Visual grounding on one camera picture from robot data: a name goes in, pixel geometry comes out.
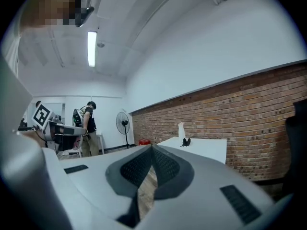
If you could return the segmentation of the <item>person's left forearm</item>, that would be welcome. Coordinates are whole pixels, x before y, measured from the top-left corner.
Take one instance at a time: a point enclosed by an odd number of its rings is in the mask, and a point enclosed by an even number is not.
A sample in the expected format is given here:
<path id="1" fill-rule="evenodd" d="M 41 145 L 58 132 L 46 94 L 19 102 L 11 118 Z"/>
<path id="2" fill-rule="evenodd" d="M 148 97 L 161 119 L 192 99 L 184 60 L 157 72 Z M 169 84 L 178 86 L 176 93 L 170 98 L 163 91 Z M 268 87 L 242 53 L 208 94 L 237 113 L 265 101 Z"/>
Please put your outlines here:
<path id="1" fill-rule="evenodd" d="M 46 140 L 42 130 L 22 131 L 19 132 L 19 134 L 36 141 L 41 148 L 46 147 Z"/>

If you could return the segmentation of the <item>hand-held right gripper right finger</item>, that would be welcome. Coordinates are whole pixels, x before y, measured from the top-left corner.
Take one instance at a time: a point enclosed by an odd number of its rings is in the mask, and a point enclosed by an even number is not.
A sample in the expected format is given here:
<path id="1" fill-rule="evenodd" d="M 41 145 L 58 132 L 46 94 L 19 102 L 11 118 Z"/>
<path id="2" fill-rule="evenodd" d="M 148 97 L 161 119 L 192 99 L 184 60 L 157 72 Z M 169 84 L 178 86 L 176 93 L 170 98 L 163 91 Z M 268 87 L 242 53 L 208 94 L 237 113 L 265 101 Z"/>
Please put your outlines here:
<path id="1" fill-rule="evenodd" d="M 158 187 L 143 230 L 245 230 L 274 204 L 219 161 L 153 145 L 152 163 Z"/>

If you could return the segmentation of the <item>person's white shirt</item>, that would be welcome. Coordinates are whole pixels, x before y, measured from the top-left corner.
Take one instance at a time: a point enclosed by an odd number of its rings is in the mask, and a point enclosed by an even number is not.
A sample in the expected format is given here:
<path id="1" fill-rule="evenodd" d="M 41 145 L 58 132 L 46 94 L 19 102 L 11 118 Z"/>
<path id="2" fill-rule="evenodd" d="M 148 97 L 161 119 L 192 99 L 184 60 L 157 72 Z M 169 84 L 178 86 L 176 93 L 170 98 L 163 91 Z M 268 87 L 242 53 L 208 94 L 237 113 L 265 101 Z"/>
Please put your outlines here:
<path id="1" fill-rule="evenodd" d="M 1 45 L 1 53 L 7 62 L 8 66 L 18 78 L 18 48 L 21 36 L 19 31 L 14 27 L 11 27 L 5 33 L 5 36 Z"/>

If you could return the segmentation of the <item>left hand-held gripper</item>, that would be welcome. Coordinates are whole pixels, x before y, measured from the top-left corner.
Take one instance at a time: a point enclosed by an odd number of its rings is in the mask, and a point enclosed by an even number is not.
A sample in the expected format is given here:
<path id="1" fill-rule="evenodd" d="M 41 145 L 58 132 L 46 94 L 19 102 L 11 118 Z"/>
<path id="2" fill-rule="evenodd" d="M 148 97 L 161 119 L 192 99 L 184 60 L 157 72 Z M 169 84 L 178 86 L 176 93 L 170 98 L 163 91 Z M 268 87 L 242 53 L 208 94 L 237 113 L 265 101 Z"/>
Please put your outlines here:
<path id="1" fill-rule="evenodd" d="M 55 114 L 44 104 L 36 108 L 32 120 L 36 124 L 34 130 L 42 130 L 46 140 L 46 148 L 63 150 L 63 136 L 84 136 L 87 131 L 82 127 L 64 125 L 61 116 Z"/>

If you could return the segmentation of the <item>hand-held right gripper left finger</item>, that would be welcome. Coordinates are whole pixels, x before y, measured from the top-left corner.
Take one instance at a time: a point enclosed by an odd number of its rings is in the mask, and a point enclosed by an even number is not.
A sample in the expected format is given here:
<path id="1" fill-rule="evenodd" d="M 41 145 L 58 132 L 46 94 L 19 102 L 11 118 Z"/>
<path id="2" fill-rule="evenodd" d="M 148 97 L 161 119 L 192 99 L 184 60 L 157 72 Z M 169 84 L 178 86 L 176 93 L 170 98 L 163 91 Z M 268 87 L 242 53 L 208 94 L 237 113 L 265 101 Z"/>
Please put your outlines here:
<path id="1" fill-rule="evenodd" d="M 59 160 L 81 194 L 111 219 L 134 228 L 152 209 L 153 168 L 147 145 Z"/>

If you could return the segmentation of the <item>black standing fan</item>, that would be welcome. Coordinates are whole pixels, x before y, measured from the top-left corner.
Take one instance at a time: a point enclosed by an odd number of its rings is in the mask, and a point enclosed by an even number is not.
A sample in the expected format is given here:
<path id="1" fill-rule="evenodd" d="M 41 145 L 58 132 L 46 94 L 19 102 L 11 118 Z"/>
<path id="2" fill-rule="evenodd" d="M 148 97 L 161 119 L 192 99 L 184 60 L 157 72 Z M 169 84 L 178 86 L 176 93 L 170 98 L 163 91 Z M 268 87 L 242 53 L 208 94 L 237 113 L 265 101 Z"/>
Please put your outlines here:
<path id="1" fill-rule="evenodd" d="M 116 117 L 116 126 L 118 131 L 125 136 L 126 148 L 129 148 L 128 132 L 130 130 L 130 122 L 128 116 L 124 112 L 119 112 Z"/>

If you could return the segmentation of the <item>ceiling tube light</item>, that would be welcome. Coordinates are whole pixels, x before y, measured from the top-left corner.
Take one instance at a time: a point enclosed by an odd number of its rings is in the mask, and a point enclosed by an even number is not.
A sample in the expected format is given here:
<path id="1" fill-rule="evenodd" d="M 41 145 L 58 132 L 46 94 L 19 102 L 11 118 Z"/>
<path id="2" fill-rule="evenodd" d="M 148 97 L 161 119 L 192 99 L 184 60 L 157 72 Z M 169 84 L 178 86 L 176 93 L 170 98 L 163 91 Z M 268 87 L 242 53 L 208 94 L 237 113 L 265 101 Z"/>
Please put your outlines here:
<path id="1" fill-rule="evenodd" d="M 96 47 L 97 32 L 89 31 L 87 37 L 87 55 L 88 65 L 95 67 L 95 47 Z"/>

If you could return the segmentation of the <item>white flower vase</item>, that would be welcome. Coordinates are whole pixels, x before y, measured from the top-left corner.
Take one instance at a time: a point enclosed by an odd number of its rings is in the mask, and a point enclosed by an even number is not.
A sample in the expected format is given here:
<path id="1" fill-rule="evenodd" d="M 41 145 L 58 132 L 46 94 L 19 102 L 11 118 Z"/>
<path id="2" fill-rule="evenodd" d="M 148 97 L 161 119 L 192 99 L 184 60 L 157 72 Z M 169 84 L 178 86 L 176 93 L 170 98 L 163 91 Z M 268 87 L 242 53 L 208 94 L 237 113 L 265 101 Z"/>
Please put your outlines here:
<path id="1" fill-rule="evenodd" d="M 180 122 L 178 124 L 178 138 L 182 140 L 185 137 L 186 137 L 186 135 L 185 135 L 185 130 L 184 130 L 184 123 Z"/>

